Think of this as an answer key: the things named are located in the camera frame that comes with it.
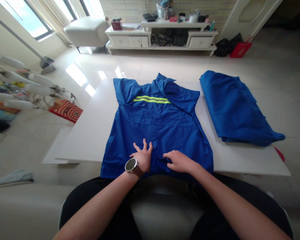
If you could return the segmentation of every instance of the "forearm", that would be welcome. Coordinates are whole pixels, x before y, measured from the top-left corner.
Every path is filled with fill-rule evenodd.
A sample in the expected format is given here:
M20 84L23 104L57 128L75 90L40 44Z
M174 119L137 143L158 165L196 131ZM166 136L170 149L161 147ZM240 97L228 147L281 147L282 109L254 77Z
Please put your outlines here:
M248 201L201 166L190 174L205 188L240 239L290 239Z
M99 238L138 180L135 174L122 173L73 215L54 239Z

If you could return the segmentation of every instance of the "yellow reflective stripe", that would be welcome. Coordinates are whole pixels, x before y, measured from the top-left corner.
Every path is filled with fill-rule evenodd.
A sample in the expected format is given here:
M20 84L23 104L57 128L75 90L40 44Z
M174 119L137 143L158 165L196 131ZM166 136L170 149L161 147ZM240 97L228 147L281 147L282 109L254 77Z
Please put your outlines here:
M140 98L149 98L149 99L154 99L154 100L163 100L163 101L167 101L168 99L166 98L156 98L156 97L149 97L149 96L138 96L135 99L140 99Z
M155 102L155 103L171 103L168 100L166 100L166 101L158 101L158 100L155 100L155 99L149 100L149 99L146 99L146 98L141 98L141 99L136 99L135 98L132 101L133 102L145 101L145 102Z

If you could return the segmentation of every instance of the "drawer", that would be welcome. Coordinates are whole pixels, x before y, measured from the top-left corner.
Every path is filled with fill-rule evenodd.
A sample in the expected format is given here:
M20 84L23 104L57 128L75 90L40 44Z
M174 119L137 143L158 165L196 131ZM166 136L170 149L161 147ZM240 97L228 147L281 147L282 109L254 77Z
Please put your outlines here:
M109 36L114 47L149 47L147 36Z
M141 47L149 47L149 40L147 36L141 37Z
M146 36L130 36L131 47L149 47L148 37Z
M141 37L129 37L130 47L141 47Z
M128 36L109 36L112 46L115 47L130 47L130 39Z
M189 48L209 48L214 37L191 37Z

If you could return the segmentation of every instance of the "white ottoman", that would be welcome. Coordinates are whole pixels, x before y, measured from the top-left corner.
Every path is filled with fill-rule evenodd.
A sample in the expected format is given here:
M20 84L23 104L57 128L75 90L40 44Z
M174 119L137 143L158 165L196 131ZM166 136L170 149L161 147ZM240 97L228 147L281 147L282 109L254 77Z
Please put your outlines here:
M79 47L104 47L109 41L105 34L107 29L106 20L83 17L65 27L64 31L79 51Z

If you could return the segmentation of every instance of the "curtain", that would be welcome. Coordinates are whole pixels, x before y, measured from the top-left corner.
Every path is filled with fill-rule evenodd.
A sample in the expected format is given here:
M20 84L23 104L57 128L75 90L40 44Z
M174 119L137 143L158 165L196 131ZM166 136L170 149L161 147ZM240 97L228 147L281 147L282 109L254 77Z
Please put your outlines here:
M69 2L72 4L73 6L73 11L74 13L79 17L79 18L82 18L82 17L86 17L86 13L84 12L83 10L83 7L80 3L79 0L69 0Z
M72 43L63 29L71 22L67 19L56 2L54 0L27 0L27 2L62 39L64 44L70 47Z

